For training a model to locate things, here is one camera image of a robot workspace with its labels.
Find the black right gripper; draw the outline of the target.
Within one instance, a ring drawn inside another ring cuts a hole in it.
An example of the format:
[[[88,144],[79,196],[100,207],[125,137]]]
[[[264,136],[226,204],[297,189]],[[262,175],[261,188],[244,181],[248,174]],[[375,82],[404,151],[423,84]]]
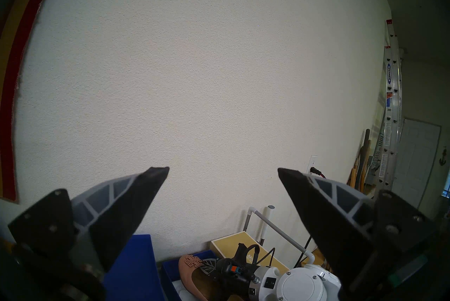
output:
[[[251,275],[254,275],[254,264],[240,264],[231,258],[207,258],[202,260],[200,270],[211,275],[218,288],[213,299],[228,299],[232,295],[249,299]]]

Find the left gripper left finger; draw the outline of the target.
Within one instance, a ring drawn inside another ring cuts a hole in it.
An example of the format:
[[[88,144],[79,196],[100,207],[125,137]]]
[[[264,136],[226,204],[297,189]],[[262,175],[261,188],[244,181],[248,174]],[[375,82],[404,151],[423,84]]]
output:
[[[168,177],[169,167],[108,180],[70,198],[58,188],[9,224],[19,246],[47,259],[110,270]]]

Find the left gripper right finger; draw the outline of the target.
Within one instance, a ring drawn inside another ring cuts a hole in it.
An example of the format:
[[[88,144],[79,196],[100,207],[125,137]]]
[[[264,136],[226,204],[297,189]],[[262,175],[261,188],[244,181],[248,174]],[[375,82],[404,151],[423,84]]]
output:
[[[397,194],[381,189],[371,199],[337,181],[277,171],[341,288],[398,288],[428,264],[437,227]]]

